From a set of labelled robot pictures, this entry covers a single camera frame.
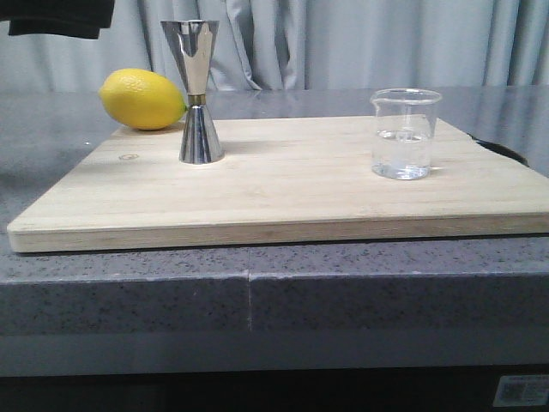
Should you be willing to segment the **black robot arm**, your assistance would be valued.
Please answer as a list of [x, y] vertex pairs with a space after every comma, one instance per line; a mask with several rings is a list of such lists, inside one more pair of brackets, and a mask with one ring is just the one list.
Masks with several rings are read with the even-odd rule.
[[114, 1], [2, 1], [9, 35], [54, 34], [97, 39], [112, 24]]

